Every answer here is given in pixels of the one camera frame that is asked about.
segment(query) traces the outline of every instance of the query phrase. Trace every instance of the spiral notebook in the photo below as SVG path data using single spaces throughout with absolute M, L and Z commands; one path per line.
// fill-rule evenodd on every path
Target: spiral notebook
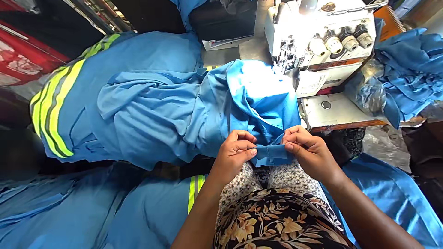
M 382 7 L 374 13 L 374 16 L 384 19 L 386 23 L 386 25 L 381 30 L 381 42 L 390 37 L 398 35 L 399 33 L 406 32 L 406 28 L 397 17 L 391 6 L 386 5 Z

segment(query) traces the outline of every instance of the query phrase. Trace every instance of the sewing machine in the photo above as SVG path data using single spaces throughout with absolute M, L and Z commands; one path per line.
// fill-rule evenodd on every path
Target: sewing machine
M 373 10 L 387 0 L 299 0 L 268 9 L 266 40 L 276 73 L 294 81 L 298 97 L 342 84 L 371 55 Z

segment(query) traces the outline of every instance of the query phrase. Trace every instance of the forearm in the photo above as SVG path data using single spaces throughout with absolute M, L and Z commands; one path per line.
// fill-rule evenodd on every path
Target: forearm
M 222 190 L 223 187 L 212 184 L 211 179 L 206 180 L 171 248 L 212 247 Z
M 340 180 L 325 186 L 362 248 L 423 248 L 344 173 Z

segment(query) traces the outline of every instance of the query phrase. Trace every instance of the person's left hand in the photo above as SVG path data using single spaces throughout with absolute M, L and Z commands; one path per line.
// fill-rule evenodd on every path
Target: person's left hand
M 221 145 L 214 165 L 209 173 L 207 182 L 211 181 L 223 188 L 230 183 L 245 162 L 257 155 L 257 141 L 251 133 L 242 130 L 233 130 L 226 141 Z

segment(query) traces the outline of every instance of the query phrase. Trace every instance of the patterned pants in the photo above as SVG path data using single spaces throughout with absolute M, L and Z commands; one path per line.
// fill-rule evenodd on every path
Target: patterned pants
M 288 188 L 299 193 L 311 194 L 328 203 L 319 182 L 308 176 L 296 160 L 291 164 L 272 167 L 269 174 L 268 188 Z M 262 189 L 251 165 L 246 162 L 243 164 L 240 173 L 223 189 L 218 204 L 217 220 L 223 210 L 231 203 Z

